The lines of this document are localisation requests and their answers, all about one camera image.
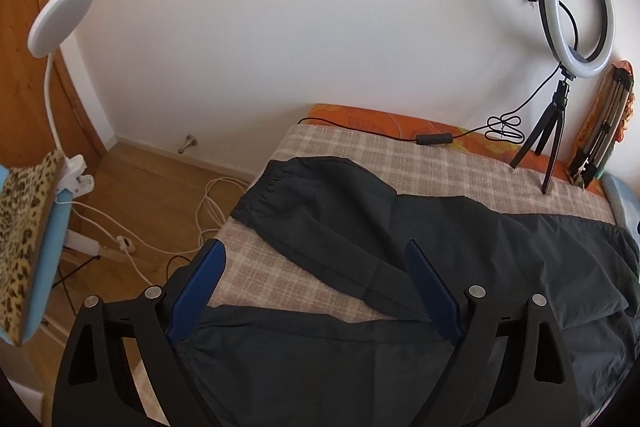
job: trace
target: tripod leg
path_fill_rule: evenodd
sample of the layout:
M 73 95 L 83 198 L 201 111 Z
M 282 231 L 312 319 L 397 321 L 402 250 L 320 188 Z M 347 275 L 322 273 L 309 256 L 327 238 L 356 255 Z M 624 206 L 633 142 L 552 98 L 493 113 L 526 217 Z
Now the tripod leg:
M 549 188 L 549 181 L 551 181 L 551 174 L 554 171 L 556 165 L 556 158 L 558 158 L 558 150 L 560 149 L 560 140 L 562 139 L 562 131 L 564 131 L 564 111 L 558 110 L 558 121 L 556 121 L 556 135 L 554 136 L 554 143 L 551 147 L 551 156 L 549 156 L 549 163 L 546 166 L 545 180 L 542 182 L 542 193 L 546 194 L 546 190 Z
M 518 151 L 518 153 L 513 157 L 513 160 L 511 160 L 511 163 L 509 163 L 512 169 L 518 166 L 518 164 L 524 158 L 524 155 L 526 155 L 526 153 L 529 152 L 529 150 L 533 147 L 533 144 L 538 139 L 538 136 L 540 136 L 540 133 L 542 133 L 546 129 L 546 125 L 549 123 L 549 121 L 552 118 L 554 118 L 555 113 L 556 113 L 556 104 L 551 102 L 549 105 L 546 106 L 545 112 L 542 113 L 540 120 L 538 120 L 538 123 L 533 128 L 533 131 L 531 131 L 531 134 L 527 138 L 527 141 L 524 142 L 524 144 L 522 144 L 522 147 L 520 147 L 520 150 Z
M 557 121 L 558 121 L 558 112 L 556 111 L 554 113 L 554 115 L 551 117 L 551 120 L 549 120 L 549 123 L 546 124 L 545 130 L 540 135 L 540 140 L 538 141 L 538 146 L 536 147 L 536 150 L 534 151 L 536 156 L 540 156 L 542 154 L 543 150 L 545 150 L 546 142 L 549 141 L 549 137 L 551 136 L 551 131 L 553 131 L 554 127 L 556 126 L 556 122 Z

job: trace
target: leopard print fabric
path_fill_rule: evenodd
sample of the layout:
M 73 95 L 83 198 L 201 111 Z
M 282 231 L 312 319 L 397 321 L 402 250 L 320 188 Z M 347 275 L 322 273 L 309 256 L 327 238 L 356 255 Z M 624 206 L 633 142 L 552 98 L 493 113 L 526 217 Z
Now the leopard print fabric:
M 15 346 L 64 160 L 55 150 L 36 167 L 10 169 L 0 192 L 0 327 Z

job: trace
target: black cable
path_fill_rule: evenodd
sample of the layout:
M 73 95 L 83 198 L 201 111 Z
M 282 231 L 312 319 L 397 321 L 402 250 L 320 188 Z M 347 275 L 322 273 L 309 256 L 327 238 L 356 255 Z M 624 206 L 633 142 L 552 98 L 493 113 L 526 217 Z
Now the black cable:
M 98 259 L 100 259 L 99 255 L 96 255 L 95 257 L 90 257 L 89 259 L 87 259 L 86 261 L 84 261 L 84 263 L 82 263 L 80 266 L 75 267 L 73 270 L 71 270 L 68 274 L 66 274 L 64 277 L 62 277 L 61 279 L 58 279 L 57 281 L 55 281 L 53 283 L 53 286 L 51 286 L 51 289 L 55 288 L 56 286 L 58 286 L 60 283 L 62 283 L 63 281 L 66 281 L 67 279 L 69 279 L 69 277 L 71 277 L 73 274 L 75 274 L 78 270 L 81 270 L 82 268 L 84 268 L 85 266 L 87 266 L 91 261 L 97 261 Z
M 518 108 L 512 111 L 503 113 L 500 116 L 490 116 L 489 118 L 486 119 L 486 125 L 483 125 L 481 127 L 476 127 L 475 129 L 472 129 L 471 131 L 466 131 L 462 134 L 458 134 L 457 136 L 454 136 L 453 139 L 462 138 L 467 134 L 471 134 L 473 132 L 480 131 L 482 129 L 488 129 L 488 131 L 485 131 L 484 137 L 487 140 L 490 140 L 492 142 L 509 142 L 515 145 L 520 145 L 524 143 L 524 140 L 526 139 L 526 137 L 524 133 L 520 129 L 518 129 L 520 124 L 522 124 L 522 118 L 515 113 L 521 110 L 525 105 L 527 105 L 527 103 L 531 102 L 533 97 L 538 94 L 540 89 L 542 89 L 545 86 L 545 84 L 548 81 L 550 81 L 556 73 L 558 73 L 559 69 L 560 69 L 560 63 L 558 62 L 558 65 L 556 66 L 554 72 L 551 73 L 544 80 L 544 82 L 542 82 L 542 84 L 540 84 L 536 88 L 533 94 L 527 100 L 525 100 L 522 104 L 520 104 Z
M 180 254 L 174 255 L 171 259 L 169 259 L 166 262 L 166 270 L 164 271 L 164 275 L 166 276 L 166 280 L 169 280 L 169 265 L 171 264 L 171 261 L 173 261 L 174 259 L 177 259 L 178 257 L 180 259 L 184 259 L 185 261 L 187 261 L 187 263 L 191 262 L 191 259 L 189 259 L 188 257 L 185 257 L 185 256 L 180 255 Z
M 575 19 L 574 19 L 574 15 L 571 13 L 571 10 L 569 10 L 562 1 L 558 1 L 558 3 L 560 4 L 560 7 L 566 12 L 566 14 L 569 16 L 569 19 L 571 19 L 571 24 L 574 27 L 574 51 L 578 51 L 578 25 L 575 23 Z
M 391 140 L 396 140 L 399 142 L 415 142 L 415 138 L 398 138 L 396 136 L 390 136 L 388 134 L 382 134 L 381 132 L 375 132 L 375 131 L 365 131 L 362 129 L 355 129 L 353 127 L 347 127 L 346 125 L 341 125 L 339 123 L 335 123 L 332 122 L 330 120 L 325 120 L 324 118 L 312 118 L 311 116 L 308 116 L 306 118 L 301 118 L 300 120 L 298 120 L 298 125 L 300 125 L 301 123 L 303 123 L 303 121 L 306 120 L 318 120 L 324 123 L 330 123 L 331 125 L 335 125 L 336 127 L 340 127 L 342 129 L 346 129 L 347 131 L 360 131 L 360 132 L 365 132 L 367 134 L 375 134 L 376 136 L 382 136 L 383 138 L 390 138 Z
M 575 18 L 573 16 L 573 14 L 571 13 L 571 10 L 569 10 L 562 1 L 559 1 L 560 7 L 567 13 L 567 15 L 569 16 L 569 19 L 571 19 L 571 24 L 574 27 L 574 50 L 578 51 L 578 25 L 575 22 Z M 477 132 L 477 131 L 482 131 L 482 129 L 487 129 L 487 131 L 484 132 L 484 137 L 487 140 L 490 140 L 492 142 L 509 142 L 509 143 L 513 143 L 515 145 L 521 145 L 524 143 L 526 136 L 524 135 L 524 133 L 518 128 L 521 124 L 522 124 L 522 118 L 519 117 L 517 113 L 519 110 L 521 110 L 525 105 L 527 105 L 527 103 L 531 102 L 531 100 L 533 100 L 533 97 L 536 96 L 538 94 L 538 92 L 540 91 L 540 89 L 542 89 L 546 83 L 548 83 L 548 81 L 550 81 L 554 75 L 556 73 L 558 73 L 558 70 L 561 67 L 561 63 L 558 62 L 558 65 L 556 66 L 555 70 L 553 73 L 551 73 L 548 77 L 546 77 L 546 79 L 542 82 L 542 84 L 540 84 L 536 90 L 532 93 L 532 95 L 525 100 L 523 103 L 521 103 L 516 109 L 503 113 L 500 116 L 490 116 L 489 118 L 486 119 L 486 125 L 482 125 L 480 127 L 476 127 L 475 129 L 472 129 L 470 131 L 466 131 L 462 134 L 458 134 L 456 136 L 453 137 L 453 139 L 456 138 L 462 138 L 463 136 L 466 136 L 467 134 L 471 134 L 473 132 Z M 390 138 L 391 140 L 397 140 L 399 142 L 413 142 L 416 143 L 417 138 L 397 138 L 395 136 L 389 136 L 388 134 L 383 134 L 380 132 L 375 132 L 375 131 L 366 131 L 363 129 L 355 129 L 353 127 L 347 127 L 345 125 L 341 125 L 339 123 L 335 123 L 332 122 L 330 120 L 325 120 L 324 118 L 314 118 L 311 116 L 308 116 L 306 118 L 302 118 L 298 121 L 298 124 L 301 124 L 303 121 L 306 120 L 318 120 L 318 121 L 322 121 L 324 123 L 329 123 L 331 125 L 334 125 L 336 127 L 340 127 L 342 129 L 347 129 L 349 131 L 361 131 L 361 132 L 365 132 L 367 134 L 374 134 L 376 136 L 382 136 L 384 138 Z
M 74 307 L 74 303 L 71 300 L 71 295 L 69 295 L 69 290 L 66 288 L 65 278 L 62 277 L 60 266 L 58 266 L 58 275 L 60 277 L 60 282 L 62 282 L 62 287 L 65 289 L 66 300 L 69 302 L 69 306 L 71 306 L 71 311 L 74 312 L 74 317 L 78 317 L 78 314 L 76 313 L 76 308 Z

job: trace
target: metal rivet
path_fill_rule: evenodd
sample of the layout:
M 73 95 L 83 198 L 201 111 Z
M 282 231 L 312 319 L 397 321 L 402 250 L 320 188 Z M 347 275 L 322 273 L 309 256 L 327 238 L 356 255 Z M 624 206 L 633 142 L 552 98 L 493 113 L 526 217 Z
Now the metal rivet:
M 544 295 L 536 293 L 533 295 L 531 300 L 533 301 L 533 304 L 536 304 L 537 306 L 546 306 L 546 297 Z
M 97 303 L 98 303 L 98 296 L 97 295 L 89 295 L 85 300 L 84 300 L 84 305 L 87 308 L 93 308 Z
M 481 299 L 486 295 L 486 290 L 482 288 L 482 286 L 474 284 L 473 286 L 469 287 L 469 295 L 475 297 L 476 299 Z
M 147 299 L 157 299 L 162 293 L 162 288 L 160 286 L 149 286 L 145 290 L 145 297 Z

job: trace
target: orange patterned fabric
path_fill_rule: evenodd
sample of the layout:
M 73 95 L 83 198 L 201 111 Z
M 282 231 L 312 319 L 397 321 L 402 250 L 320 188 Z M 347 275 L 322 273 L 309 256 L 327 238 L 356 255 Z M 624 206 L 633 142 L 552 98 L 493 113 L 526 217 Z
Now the orange patterned fabric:
M 389 112 L 376 111 L 372 109 L 361 109 L 358 107 L 348 107 L 345 105 L 328 105 L 318 103 L 311 108 L 309 118 L 324 118 L 337 124 L 350 127 L 355 130 L 373 131 L 396 138 L 415 138 L 418 134 L 431 134 L 450 132 L 454 136 L 466 132 L 462 127 L 446 125 L 444 123 L 423 120 L 412 116 L 402 116 Z M 305 120 L 307 124 L 329 125 L 319 120 Z M 487 140 L 484 134 L 473 132 L 456 139 L 448 147 L 456 151 L 477 154 L 487 158 L 500 160 L 509 163 L 515 156 L 520 146 L 508 142 L 494 142 Z M 537 172 L 545 172 L 549 157 L 546 155 L 536 156 L 529 151 L 524 156 L 520 167 L 532 169 Z M 564 174 L 564 163 L 558 161 L 554 168 L 553 177 L 566 180 Z M 589 192 L 604 197 L 604 192 L 600 182 L 595 180 L 589 188 Z

